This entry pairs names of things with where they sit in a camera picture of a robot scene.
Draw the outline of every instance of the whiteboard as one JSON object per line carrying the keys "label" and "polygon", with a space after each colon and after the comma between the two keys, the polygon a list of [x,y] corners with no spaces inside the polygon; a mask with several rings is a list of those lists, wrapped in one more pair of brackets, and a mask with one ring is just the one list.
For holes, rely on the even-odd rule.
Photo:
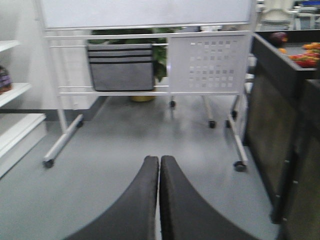
{"label": "whiteboard", "polygon": [[252,0],[38,0],[46,29],[248,23]]}

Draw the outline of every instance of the gray storage pouch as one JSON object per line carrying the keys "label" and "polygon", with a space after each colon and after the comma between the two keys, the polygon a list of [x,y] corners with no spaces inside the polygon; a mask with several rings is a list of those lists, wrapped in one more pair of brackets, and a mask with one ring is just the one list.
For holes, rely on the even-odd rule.
{"label": "gray storage pouch", "polygon": [[88,60],[96,91],[154,89],[151,44],[89,45]]}

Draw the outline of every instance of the gray epoxy floor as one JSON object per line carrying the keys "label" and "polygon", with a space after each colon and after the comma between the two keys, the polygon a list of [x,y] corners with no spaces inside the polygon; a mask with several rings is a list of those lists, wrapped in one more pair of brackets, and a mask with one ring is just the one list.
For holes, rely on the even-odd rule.
{"label": "gray epoxy floor", "polygon": [[[60,240],[106,210],[127,188],[147,155],[173,155],[199,193],[226,218],[262,240],[275,239],[271,204],[250,158],[239,160],[225,120],[233,96],[211,96],[217,126],[208,128],[201,97],[135,103],[110,97],[44,169],[43,156],[61,134],[48,122],[47,136],[0,180],[1,240]],[[161,239],[159,213],[156,236]]]}

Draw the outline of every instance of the potted plant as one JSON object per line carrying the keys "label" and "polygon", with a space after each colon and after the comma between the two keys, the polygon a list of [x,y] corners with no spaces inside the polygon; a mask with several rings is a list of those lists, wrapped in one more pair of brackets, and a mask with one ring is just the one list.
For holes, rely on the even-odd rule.
{"label": "potted plant", "polygon": [[[173,33],[177,27],[163,28],[134,28],[134,29],[99,29],[93,30],[92,35],[135,35],[135,34],[160,34]],[[161,38],[130,38],[130,39],[97,39],[90,40],[90,44],[165,44],[167,39]],[[163,45],[156,45],[152,49],[153,74],[158,82],[167,76],[167,48]],[[149,96],[132,96],[133,101],[142,102],[153,99]]]}

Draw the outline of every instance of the white shelf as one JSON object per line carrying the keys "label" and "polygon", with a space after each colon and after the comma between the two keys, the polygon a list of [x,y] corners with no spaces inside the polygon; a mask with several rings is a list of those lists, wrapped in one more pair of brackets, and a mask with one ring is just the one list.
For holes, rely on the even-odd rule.
{"label": "white shelf", "polygon": [[0,178],[46,133],[43,113],[0,114]]}
{"label": "white shelf", "polygon": [[11,49],[20,43],[17,40],[10,40],[10,41],[0,41],[0,52],[5,51],[7,49]]}
{"label": "white shelf", "polygon": [[0,107],[20,96],[30,88],[30,83],[13,83],[10,91],[6,91],[0,95]]}

